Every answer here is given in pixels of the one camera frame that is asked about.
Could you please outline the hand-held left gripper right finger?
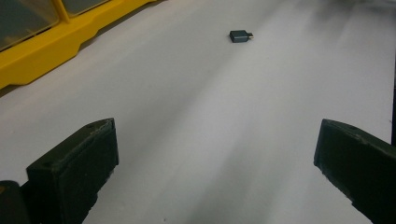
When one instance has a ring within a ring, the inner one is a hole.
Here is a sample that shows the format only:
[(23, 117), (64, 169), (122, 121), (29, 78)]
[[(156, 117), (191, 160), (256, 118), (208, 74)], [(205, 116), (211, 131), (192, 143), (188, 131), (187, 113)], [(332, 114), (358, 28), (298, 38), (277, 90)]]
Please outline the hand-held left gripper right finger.
[(314, 165), (373, 224), (396, 224), (396, 147), (357, 127), (325, 119)]

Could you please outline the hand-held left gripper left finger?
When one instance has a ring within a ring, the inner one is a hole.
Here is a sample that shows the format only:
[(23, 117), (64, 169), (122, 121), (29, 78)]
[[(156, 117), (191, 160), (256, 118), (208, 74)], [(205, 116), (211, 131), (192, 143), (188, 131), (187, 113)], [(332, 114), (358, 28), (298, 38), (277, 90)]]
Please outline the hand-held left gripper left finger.
[(115, 120), (87, 124), (26, 168), (34, 224), (82, 224), (119, 164)]

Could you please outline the yellow plastic organizer box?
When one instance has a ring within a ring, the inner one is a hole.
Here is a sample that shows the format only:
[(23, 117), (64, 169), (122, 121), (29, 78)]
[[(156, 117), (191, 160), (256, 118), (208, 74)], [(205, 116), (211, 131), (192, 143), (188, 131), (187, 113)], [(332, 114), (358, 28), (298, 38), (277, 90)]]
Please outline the yellow plastic organizer box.
[(155, 1), (0, 0), (0, 90), (43, 76), (100, 29)]

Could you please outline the small grey USB adapter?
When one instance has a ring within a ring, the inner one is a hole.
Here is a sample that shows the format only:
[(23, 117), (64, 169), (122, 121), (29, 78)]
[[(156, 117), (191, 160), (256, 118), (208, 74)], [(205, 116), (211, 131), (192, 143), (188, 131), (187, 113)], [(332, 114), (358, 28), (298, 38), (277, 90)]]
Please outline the small grey USB adapter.
[(252, 39), (254, 35), (246, 30), (234, 30), (229, 33), (229, 37), (233, 43), (244, 43)]

